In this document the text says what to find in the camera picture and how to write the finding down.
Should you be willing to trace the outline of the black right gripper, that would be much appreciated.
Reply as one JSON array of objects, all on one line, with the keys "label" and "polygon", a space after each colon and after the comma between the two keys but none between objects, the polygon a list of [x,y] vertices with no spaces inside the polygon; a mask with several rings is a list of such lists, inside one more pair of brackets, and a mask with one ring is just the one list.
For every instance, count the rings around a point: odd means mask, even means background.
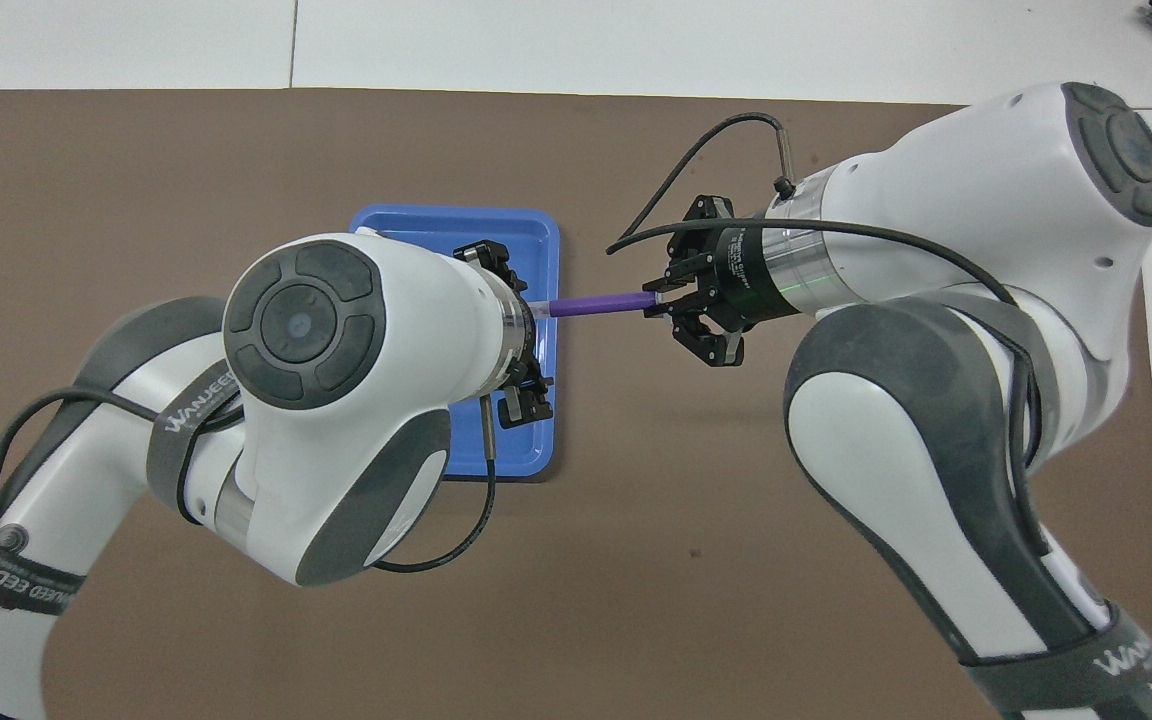
[{"label": "black right gripper", "polygon": [[[774,283],[763,249],[763,229],[732,227],[673,233],[666,273],[654,291],[681,290],[695,281],[708,296],[682,296],[646,306],[645,318],[664,316],[673,340],[708,366],[741,366],[744,338],[756,323],[799,314]],[[721,333],[702,319],[717,320]]]}]

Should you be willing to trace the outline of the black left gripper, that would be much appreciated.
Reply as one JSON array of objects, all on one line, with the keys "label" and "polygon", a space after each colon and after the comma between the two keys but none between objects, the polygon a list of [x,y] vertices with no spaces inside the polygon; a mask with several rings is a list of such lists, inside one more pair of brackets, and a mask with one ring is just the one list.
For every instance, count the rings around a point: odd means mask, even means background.
[{"label": "black left gripper", "polygon": [[479,240],[457,247],[453,258],[475,264],[493,274],[509,287],[506,291],[506,381],[500,387],[505,397],[497,404],[499,424],[502,429],[516,429],[535,420],[554,418],[554,407],[550,404],[548,392],[553,378],[541,374],[538,357],[538,329],[535,314],[521,293],[525,282],[509,265],[509,250],[503,243]]}]

